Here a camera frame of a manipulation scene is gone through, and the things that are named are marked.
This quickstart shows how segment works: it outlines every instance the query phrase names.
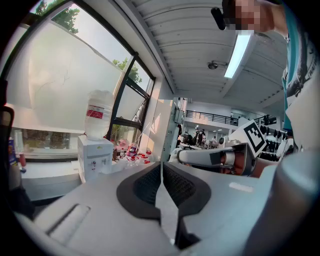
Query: white corrugated ceiling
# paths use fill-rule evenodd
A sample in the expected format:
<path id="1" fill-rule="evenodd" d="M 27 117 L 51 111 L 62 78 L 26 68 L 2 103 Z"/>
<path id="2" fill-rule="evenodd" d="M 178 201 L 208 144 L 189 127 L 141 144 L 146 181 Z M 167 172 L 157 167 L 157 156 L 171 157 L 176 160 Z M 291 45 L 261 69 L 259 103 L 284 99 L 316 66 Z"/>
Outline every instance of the white corrugated ceiling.
<path id="1" fill-rule="evenodd" d="M 222 0 L 132 0 L 154 36 L 176 86 L 176 95 L 248 110 L 283 112 L 282 74 L 286 41 L 275 32 L 257 38 L 242 72 L 223 98 L 213 99 L 227 83 L 225 65 L 236 41 L 232 30 L 221 31 L 211 15 Z M 215 61 L 215 70 L 208 63 Z"/>

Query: ceiling light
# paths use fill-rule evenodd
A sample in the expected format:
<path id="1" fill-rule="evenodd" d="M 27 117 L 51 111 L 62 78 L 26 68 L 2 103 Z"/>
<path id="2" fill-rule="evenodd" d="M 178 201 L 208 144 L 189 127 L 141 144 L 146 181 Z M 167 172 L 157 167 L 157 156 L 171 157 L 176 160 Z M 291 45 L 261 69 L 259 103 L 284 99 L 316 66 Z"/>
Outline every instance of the ceiling light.
<path id="1" fill-rule="evenodd" d="M 224 74 L 225 78 L 232 78 L 246 52 L 251 34 L 238 34 L 234 46 L 233 54 Z"/>

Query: tree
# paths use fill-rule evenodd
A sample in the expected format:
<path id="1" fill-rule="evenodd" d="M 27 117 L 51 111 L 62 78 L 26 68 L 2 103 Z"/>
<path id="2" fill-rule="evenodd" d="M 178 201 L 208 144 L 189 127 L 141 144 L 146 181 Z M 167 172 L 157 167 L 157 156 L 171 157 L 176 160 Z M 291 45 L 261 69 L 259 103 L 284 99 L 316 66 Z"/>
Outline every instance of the tree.
<path id="1" fill-rule="evenodd" d="M 125 58 L 121 63 L 119 60 L 114 59 L 112 63 L 117 67 L 119 67 L 120 69 L 124 70 L 128 63 L 128 58 Z M 142 78 L 139 76 L 138 69 L 139 68 L 137 67 L 136 63 L 134 63 L 130 70 L 129 77 L 136 83 L 141 83 Z"/>
<path id="2" fill-rule="evenodd" d="M 35 9 L 35 14 L 42 16 L 63 1 L 64 0 L 54 0 L 53 2 L 47 4 L 44 0 L 42 0 L 38 7 Z M 78 29 L 74 28 L 74 22 L 76 20 L 75 16 L 77 16 L 79 12 L 79 9 L 70 9 L 70 7 L 68 7 L 54 16 L 52 20 L 62 27 L 66 28 L 70 32 L 76 34 L 78 33 Z"/>

